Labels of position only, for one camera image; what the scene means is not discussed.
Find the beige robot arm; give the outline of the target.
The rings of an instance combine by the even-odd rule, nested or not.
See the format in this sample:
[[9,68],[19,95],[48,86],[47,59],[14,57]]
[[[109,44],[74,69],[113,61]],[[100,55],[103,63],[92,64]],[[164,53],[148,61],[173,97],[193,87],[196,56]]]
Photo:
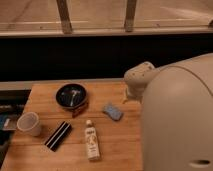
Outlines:
[[124,74],[141,104],[143,171],[213,171],[213,53]]

